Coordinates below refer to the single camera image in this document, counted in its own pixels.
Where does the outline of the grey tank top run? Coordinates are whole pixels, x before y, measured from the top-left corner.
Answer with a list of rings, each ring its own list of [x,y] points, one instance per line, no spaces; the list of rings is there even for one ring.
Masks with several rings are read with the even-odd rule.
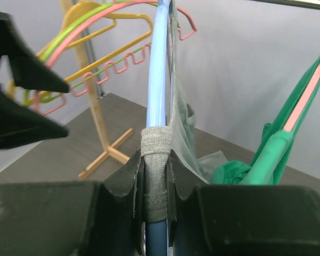
[[[171,1],[170,7],[173,9],[168,17],[168,35],[173,43],[177,42],[178,25],[176,4]],[[177,49],[170,48],[167,38],[166,55],[166,126],[169,127],[170,152],[172,150],[178,155],[183,165],[197,176],[198,180],[208,183],[213,170],[226,162],[226,158],[221,151],[206,155],[201,158],[196,157],[194,129],[194,111],[187,102],[183,87],[176,72]]]

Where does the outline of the lime green hanger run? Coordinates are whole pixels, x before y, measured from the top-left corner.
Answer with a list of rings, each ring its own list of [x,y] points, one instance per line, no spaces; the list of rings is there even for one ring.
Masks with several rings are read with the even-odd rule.
[[[113,1],[112,3],[98,4],[93,1],[80,1],[69,9],[64,18],[64,23],[67,23],[69,20],[72,20],[73,17],[78,15],[80,11],[83,11],[83,14],[79,16],[74,22],[65,27],[61,33],[53,39],[42,52],[37,54],[37,57],[42,61],[48,61],[47,65],[51,67],[58,56],[65,50],[77,46],[86,42],[89,39],[92,39],[116,26],[116,22],[113,22],[111,26],[108,26],[104,29],[100,29],[88,36],[85,36],[81,39],[74,40],[84,29],[96,22],[101,18],[108,18],[112,20],[117,19],[144,19],[149,24],[149,31],[143,34],[142,36],[136,38],[130,43],[120,47],[116,51],[106,55],[105,57],[97,60],[96,62],[82,68],[80,71],[74,73],[73,75],[65,79],[66,82],[71,82],[80,76],[84,75],[86,72],[91,69],[103,64],[105,61],[110,60],[111,58],[117,56],[118,54],[126,51],[130,47],[136,45],[142,40],[148,38],[152,35],[153,32],[153,22],[149,16],[146,14],[135,14],[135,13],[117,13],[116,11],[122,8],[125,8],[130,5],[135,5],[143,3],[144,1]]]

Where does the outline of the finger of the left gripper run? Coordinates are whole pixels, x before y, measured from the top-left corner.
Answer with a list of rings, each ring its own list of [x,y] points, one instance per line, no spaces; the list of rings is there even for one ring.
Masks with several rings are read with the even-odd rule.
[[[18,105],[0,88],[0,150],[68,135],[69,131],[64,126]]]

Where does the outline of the pink hanger with striped top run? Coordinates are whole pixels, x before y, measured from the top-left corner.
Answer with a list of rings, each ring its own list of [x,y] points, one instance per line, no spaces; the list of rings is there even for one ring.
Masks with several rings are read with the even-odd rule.
[[[118,60],[117,62],[109,62],[111,58],[119,55],[120,53],[123,53],[130,47],[136,45],[137,43],[141,42],[142,40],[148,38],[149,36],[152,35],[153,32],[153,22],[151,18],[146,15],[146,14],[136,14],[136,13],[115,13],[115,11],[120,10],[122,8],[125,8],[127,6],[131,5],[136,5],[136,4],[149,4],[152,6],[157,7],[158,2],[157,1],[114,1],[112,3],[104,3],[104,4],[99,4],[97,2],[93,1],[79,1],[77,4],[72,6],[68,12],[66,13],[63,23],[62,23],[62,28],[59,32],[59,34],[48,43],[42,50],[40,50],[39,53],[37,53],[37,57],[44,63],[47,62],[47,66],[51,68],[53,64],[56,62],[57,58],[60,56],[60,54],[63,51],[66,51],[70,48],[76,47],[80,44],[83,44],[84,42],[91,40],[92,38],[114,28],[117,24],[116,20],[117,19],[144,19],[148,22],[149,24],[149,31],[143,34],[142,36],[136,38],[135,40],[129,42],[128,44],[118,48],[115,51],[112,51],[108,55],[102,57],[101,59],[95,61],[94,63],[85,66],[82,68],[80,71],[70,75],[65,79],[66,82],[72,82],[73,80],[79,78],[80,76],[83,76],[86,72],[89,72],[90,70],[96,68],[97,66],[103,64],[105,62],[105,68],[103,70],[98,71],[98,73],[94,73],[94,75],[99,74],[103,71],[106,72],[107,76],[104,78],[102,81],[98,82],[98,84],[104,83],[105,81],[109,80],[109,67],[114,67],[115,73],[119,74],[124,72],[125,70],[128,69],[129,64],[127,61],[127,58],[129,56],[132,57],[133,63],[135,65],[142,63],[145,58],[145,48],[149,48],[149,52],[151,49],[151,43],[148,43],[144,45],[143,47],[135,50],[134,52],[127,52],[124,56],[124,58]],[[188,19],[192,32],[190,32],[188,35],[182,37],[181,35],[181,28],[180,26],[178,27],[178,32],[179,32],[179,39],[181,41],[185,40],[187,37],[191,36],[197,31],[197,28],[194,24],[193,19],[189,15],[188,12],[186,12],[184,9],[177,7],[178,11],[181,12],[186,18]],[[109,25],[107,27],[104,27],[103,29],[100,29],[94,33],[91,33],[83,38],[80,38],[76,41],[74,41],[75,38],[79,36],[79,34],[89,27],[91,24],[96,22],[97,20],[101,18],[108,18],[113,20],[113,24]],[[143,59],[140,61],[136,61],[134,58],[134,54],[138,51],[142,50],[142,56]],[[119,63],[120,61],[124,60],[126,66],[124,69],[121,69],[120,71],[117,71],[115,68],[115,64]],[[46,91],[42,92],[37,92],[36,91],[36,97],[29,98],[29,90],[26,89],[24,93],[24,98],[23,98],[23,105],[24,106],[31,106],[36,102],[36,99],[39,100],[39,103],[48,103],[58,97],[63,98],[63,103],[59,105],[58,107],[55,107],[54,109],[50,110],[49,112],[46,112],[45,115],[48,115],[49,113],[52,113],[56,111],[57,109],[61,108],[66,104],[66,98],[63,95],[63,93],[59,93],[54,97],[51,97],[51,93],[55,92],[55,89],[47,89]]]

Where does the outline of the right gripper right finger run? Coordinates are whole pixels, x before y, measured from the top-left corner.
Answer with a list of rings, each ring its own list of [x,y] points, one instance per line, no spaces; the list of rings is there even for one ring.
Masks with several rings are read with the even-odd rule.
[[[208,185],[166,165],[174,255],[320,255],[320,195],[303,186]]]

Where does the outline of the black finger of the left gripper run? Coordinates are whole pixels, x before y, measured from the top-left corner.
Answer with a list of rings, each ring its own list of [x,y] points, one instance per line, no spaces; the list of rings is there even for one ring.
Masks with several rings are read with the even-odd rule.
[[[0,12],[0,59],[8,56],[15,85],[28,90],[68,93],[69,85],[25,44],[8,13]]]

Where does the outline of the light blue hanger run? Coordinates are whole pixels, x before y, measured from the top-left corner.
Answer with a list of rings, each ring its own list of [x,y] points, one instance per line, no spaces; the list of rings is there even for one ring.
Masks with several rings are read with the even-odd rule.
[[[171,1],[158,1],[151,43],[146,128],[141,135],[145,160],[146,255],[167,255],[166,162],[171,132],[166,126],[166,55]]]

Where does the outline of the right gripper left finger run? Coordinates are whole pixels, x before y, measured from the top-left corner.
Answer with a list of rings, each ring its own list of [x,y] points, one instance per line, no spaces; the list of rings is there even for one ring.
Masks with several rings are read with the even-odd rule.
[[[0,184],[0,255],[143,255],[139,151],[105,181]]]

